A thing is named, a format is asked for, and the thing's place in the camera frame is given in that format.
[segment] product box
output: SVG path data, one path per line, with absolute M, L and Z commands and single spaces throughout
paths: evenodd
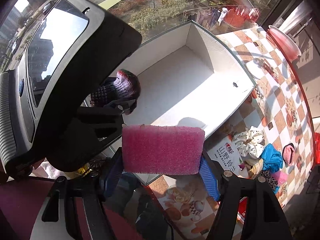
M 218 161 L 224 170 L 232 171 L 237 176 L 249 178 L 247 169 L 241 165 L 242 158 L 231 136 L 215 132 L 205 140 L 204 149 L 210 159 Z

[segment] pink cloth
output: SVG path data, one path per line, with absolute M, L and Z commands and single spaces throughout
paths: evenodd
M 277 171 L 275 173 L 270 174 L 275 180 L 278 181 L 278 186 L 284 184 L 287 179 L 288 179 L 288 174 L 282 172 L 282 171 Z

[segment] car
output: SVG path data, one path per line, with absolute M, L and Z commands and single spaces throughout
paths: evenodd
M 51 10 L 51 8 L 52 8 L 53 6 L 54 6 L 54 4 L 53 4 L 52 1 L 48 2 L 48 3 L 43 7 L 42 13 L 43 13 L 44 15 L 47 15 L 48 12 Z
M 14 44 L 12 45 L 11 53 L 15 54 L 20 46 L 20 43 L 22 41 L 22 38 L 19 37 L 15 40 Z

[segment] cable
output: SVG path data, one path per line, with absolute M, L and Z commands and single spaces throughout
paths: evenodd
M 168 226 L 171 228 L 171 240 L 174 240 L 173 227 L 166 218 L 164 218 L 164 220 L 167 222 Z

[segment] white towel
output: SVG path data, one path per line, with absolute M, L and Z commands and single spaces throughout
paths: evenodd
M 233 137 L 240 155 L 246 157 L 249 154 L 254 159 L 258 159 L 264 150 L 264 146 L 260 144 L 263 140 L 263 132 L 254 126 Z

